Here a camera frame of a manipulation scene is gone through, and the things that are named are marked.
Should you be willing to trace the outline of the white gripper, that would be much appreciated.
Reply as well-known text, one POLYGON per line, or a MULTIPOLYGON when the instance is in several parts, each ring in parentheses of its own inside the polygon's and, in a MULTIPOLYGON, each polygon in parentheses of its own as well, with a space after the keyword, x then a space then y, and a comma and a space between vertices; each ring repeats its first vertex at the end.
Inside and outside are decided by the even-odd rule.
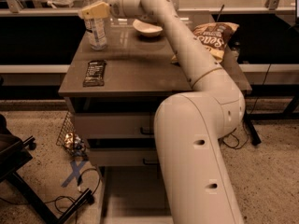
POLYGON ((107 0, 94 2, 78 11, 78 16, 83 20, 103 19, 110 13, 116 18, 138 18, 143 15, 141 0, 107 0))

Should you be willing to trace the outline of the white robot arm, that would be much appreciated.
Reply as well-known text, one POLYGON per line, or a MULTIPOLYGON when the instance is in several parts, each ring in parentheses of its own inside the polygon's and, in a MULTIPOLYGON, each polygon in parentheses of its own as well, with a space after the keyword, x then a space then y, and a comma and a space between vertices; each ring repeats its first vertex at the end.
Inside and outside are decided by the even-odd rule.
POLYGON ((184 24, 171 0, 106 0, 83 7, 82 19, 155 22, 178 58, 191 91, 158 107, 154 136, 174 224, 244 224, 220 138, 241 122, 245 100, 220 63, 184 24))

